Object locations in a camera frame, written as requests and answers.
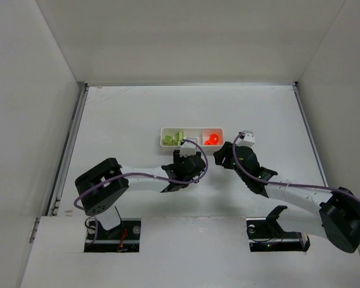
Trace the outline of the green curved slope lego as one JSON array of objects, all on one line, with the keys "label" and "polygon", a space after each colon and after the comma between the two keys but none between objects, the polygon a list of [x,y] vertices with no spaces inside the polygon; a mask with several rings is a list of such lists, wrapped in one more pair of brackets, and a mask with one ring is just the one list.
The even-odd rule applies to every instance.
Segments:
[{"label": "green curved slope lego", "polygon": [[176,146],[180,146],[182,141],[184,139],[184,132],[183,131],[178,131],[176,134],[175,134],[175,137],[174,137],[174,140],[175,140],[175,145]]}]

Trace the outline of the green square lego upside-down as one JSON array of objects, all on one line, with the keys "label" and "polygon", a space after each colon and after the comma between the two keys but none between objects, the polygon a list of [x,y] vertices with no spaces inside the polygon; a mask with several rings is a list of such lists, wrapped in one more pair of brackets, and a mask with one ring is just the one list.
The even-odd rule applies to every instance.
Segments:
[{"label": "green square lego upside-down", "polygon": [[173,146],[176,144],[176,141],[172,136],[166,135],[162,138],[163,146]]}]

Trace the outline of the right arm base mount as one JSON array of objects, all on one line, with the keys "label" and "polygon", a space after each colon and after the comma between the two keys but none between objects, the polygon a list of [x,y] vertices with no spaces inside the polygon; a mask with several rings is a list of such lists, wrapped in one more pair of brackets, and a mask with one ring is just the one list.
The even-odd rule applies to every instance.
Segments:
[{"label": "right arm base mount", "polygon": [[277,222],[286,209],[287,206],[278,205],[266,217],[246,219],[246,233],[252,253],[308,251],[310,239],[306,233],[284,231]]}]

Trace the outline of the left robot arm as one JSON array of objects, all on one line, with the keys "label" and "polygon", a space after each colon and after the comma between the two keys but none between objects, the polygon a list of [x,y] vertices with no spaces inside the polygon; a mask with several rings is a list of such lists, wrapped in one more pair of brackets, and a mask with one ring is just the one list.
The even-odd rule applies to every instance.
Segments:
[{"label": "left robot arm", "polygon": [[208,168],[208,158],[199,148],[190,155],[175,150],[172,164],[150,169],[122,166],[107,158],[75,180],[78,197],[73,205],[110,231],[121,224],[115,203],[125,192],[176,192],[198,183]]}]

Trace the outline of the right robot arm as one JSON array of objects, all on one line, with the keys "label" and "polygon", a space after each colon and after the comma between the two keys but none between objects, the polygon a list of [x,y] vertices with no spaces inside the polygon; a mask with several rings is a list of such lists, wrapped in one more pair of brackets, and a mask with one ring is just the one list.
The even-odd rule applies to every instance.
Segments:
[{"label": "right robot arm", "polygon": [[360,199],[348,189],[287,182],[276,171],[262,167],[247,146],[225,142],[213,156],[216,165],[234,170],[254,194],[313,214],[313,234],[343,252],[354,253],[360,246]]}]

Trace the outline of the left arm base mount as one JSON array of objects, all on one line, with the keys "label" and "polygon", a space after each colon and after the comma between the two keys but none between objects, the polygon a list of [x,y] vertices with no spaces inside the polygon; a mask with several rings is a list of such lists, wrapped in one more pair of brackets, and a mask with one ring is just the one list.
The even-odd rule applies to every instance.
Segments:
[{"label": "left arm base mount", "polygon": [[86,238],[83,250],[85,253],[139,252],[141,219],[121,218],[117,208],[116,214],[119,222],[110,230],[105,230],[95,217],[86,219]]}]

